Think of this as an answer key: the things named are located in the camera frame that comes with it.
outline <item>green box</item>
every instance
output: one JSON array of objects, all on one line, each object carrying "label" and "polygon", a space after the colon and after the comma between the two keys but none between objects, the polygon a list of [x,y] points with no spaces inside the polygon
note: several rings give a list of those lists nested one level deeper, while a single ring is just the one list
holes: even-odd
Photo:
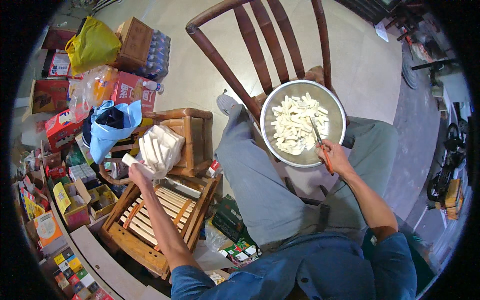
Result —
[{"label": "green box", "polygon": [[245,229],[237,202],[230,195],[223,197],[212,224],[233,242],[238,242]]},{"label": "green box", "polygon": [[78,279],[79,279],[79,280],[82,280],[82,278],[85,277],[85,276],[88,274],[88,272],[87,272],[87,270],[85,270],[84,268],[82,268],[82,269],[81,269],[80,271],[78,271],[76,274],[77,274],[77,276],[78,276]]}]

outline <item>wooden chair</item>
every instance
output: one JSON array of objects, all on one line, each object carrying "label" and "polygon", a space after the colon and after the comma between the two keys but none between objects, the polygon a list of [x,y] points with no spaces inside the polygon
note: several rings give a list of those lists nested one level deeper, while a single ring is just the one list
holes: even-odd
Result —
[{"label": "wooden chair", "polygon": [[[161,112],[147,112],[144,118],[152,119],[153,125],[163,124],[174,132],[185,137],[185,144],[181,150],[180,162],[178,162],[169,174],[194,177],[212,164],[211,138],[213,114],[194,108],[179,108]],[[139,127],[133,133],[144,132],[152,125]],[[115,146],[111,152],[125,151],[139,148],[138,144]],[[105,158],[104,162],[122,163],[121,158]],[[111,184],[122,185],[130,183],[129,178],[113,179],[105,170],[103,164],[98,165],[100,174]]]},{"label": "wooden chair", "polygon": [[[201,192],[198,199],[186,197],[163,186],[154,187],[158,200],[191,251],[198,241],[204,216],[221,177],[220,174],[214,179],[208,178],[206,182],[197,178],[181,178],[189,182],[190,188],[195,187]],[[127,187],[115,204],[99,235],[112,252],[122,249],[162,279],[168,278],[170,271],[167,260],[159,251],[143,196],[134,183]]]},{"label": "wooden chair", "polygon": [[[320,43],[322,48],[324,67],[322,68],[321,66],[316,66],[305,72],[297,40],[295,38],[295,35],[293,34],[292,26],[290,24],[290,21],[288,20],[287,14],[285,13],[282,4],[278,0],[267,1],[273,15],[275,16],[278,27],[280,27],[280,31],[282,32],[283,38],[292,58],[295,73],[297,75],[297,77],[295,78],[290,79],[288,76],[287,65],[285,64],[283,52],[280,47],[278,38],[275,34],[272,21],[270,20],[267,10],[265,9],[264,5],[260,0],[224,0],[191,19],[186,26],[187,33],[195,41],[198,47],[200,47],[200,49],[208,57],[208,59],[213,63],[213,65],[217,68],[220,74],[222,74],[223,78],[231,86],[233,91],[240,97],[243,103],[245,103],[248,110],[252,113],[253,117],[257,122],[260,121],[260,112],[263,103],[265,102],[267,96],[275,88],[272,87],[272,81],[268,73],[265,58],[262,53],[262,49],[260,48],[260,43],[258,41],[255,29],[252,25],[250,18],[248,17],[247,12],[243,7],[243,4],[246,4],[248,2],[252,7],[253,13],[265,37],[268,48],[272,53],[275,68],[280,78],[280,82],[284,84],[285,82],[298,79],[312,80],[325,86],[336,95],[336,92],[332,87],[332,71],[330,65],[328,31],[322,2],[320,0],[312,0],[313,11],[317,20],[318,32],[320,34]],[[240,32],[242,34],[243,40],[245,41],[248,52],[255,66],[255,70],[257,71],[260,83],[264,90],[264,93],[258,96],[250,97],[248,95],[247,91],[245,91],[245,88],[243,88],[240,81],[233,74],[230,67],[220,56],[220,54],[215,49],[210,40],[199,28],[206,22],[213,20],[214,18],[231,9],[233,9],[233,11],[235,12]]]}]

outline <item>metal bowl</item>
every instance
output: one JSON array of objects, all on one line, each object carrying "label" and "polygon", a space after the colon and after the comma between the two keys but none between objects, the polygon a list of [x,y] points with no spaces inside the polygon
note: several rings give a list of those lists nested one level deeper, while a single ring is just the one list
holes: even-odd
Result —
[{"label": "metal bowl", "polygon": [[298,168],[311,168],[322,164],[321,160],[315,153],[315,148],[309,151],[304,150],[300,155],[292,155],[280,151],[275,145],[276,139],[273,137],[276,132],[275,127],[270,125],[270,123],[276,120],[276,117],[273,115],[272,107],[281,105],[281,102],[285,99],[285,95],[289,97],[301,97],[307,92],[312,99],[315,99],[320,103],[321,107],[328,110],[329,131],[327,139],[333,143],[342,144],[343,138],[345,137],[345,129],[347,127],[345,113],[335,95],[326,87],[316,82],[309,80],[295,80],[282,84],[267,97],[260,115],[262,137],[264,138],[268,149],[270,149],[270,151],[284,163]]}]

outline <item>black fabric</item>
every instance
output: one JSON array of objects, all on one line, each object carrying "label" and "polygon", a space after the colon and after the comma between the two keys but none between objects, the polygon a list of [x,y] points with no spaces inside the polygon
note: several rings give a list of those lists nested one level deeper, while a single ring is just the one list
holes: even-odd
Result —
[{"label": "black fabric", "polygon": [[92,108],[88,112],[88,117],[84,120],[84,124],[82,127],[82,140],[84,142],[84,145],[90,148],[90,141],[92,140],[92,134],[90,131],[92,130],[92,114],[94,112],[94,109]]},{"label": "black fabric", "polygon": [[98,116],[96,123],[100,125],[108,125],[116,129],[123,129],[123,115],[123,112],[118,110],[118,108],[112,107]]}]

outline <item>yellow plastic bag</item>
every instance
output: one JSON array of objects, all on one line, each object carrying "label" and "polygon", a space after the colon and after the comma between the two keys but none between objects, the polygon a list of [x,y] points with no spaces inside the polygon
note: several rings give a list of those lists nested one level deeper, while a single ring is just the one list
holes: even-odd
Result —
[{"label": "yellow plastic bag", "polygon": [[65,51],[75,76],[97,66],[113,63],[120,48],[120,40],[107,25],[87,17],[80,33],[68,41]]}]

